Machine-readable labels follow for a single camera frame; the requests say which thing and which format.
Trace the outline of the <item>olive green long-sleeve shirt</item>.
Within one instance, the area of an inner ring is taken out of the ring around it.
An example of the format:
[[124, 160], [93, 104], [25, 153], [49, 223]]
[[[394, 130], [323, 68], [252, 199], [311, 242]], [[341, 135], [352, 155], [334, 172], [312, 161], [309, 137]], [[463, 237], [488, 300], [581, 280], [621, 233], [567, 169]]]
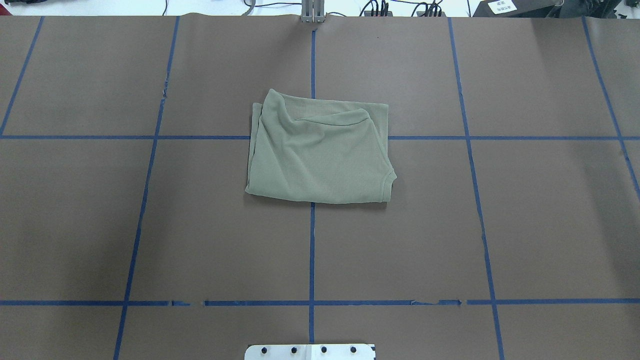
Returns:
[[387, 203], [397, 179], [387, 104], [270, 89], [252, 104], [246, 193], [292, 202]]

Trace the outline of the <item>aluminium frame post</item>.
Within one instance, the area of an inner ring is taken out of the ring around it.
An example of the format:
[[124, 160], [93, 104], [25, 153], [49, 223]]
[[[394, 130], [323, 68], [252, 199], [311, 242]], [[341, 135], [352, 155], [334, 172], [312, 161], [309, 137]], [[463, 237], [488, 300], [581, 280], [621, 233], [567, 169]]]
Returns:
[[324, 0], [300, 0], [301, 22], [306, 24], [324, 23], [326, 19]]

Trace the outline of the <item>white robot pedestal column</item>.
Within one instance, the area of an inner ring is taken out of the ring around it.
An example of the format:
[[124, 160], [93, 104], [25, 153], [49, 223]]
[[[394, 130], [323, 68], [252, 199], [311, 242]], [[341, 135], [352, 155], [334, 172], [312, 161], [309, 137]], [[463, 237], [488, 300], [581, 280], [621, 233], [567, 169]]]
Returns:
[[245, 360], [375, 360], [374, 344], [255, 344], [247, 347]]

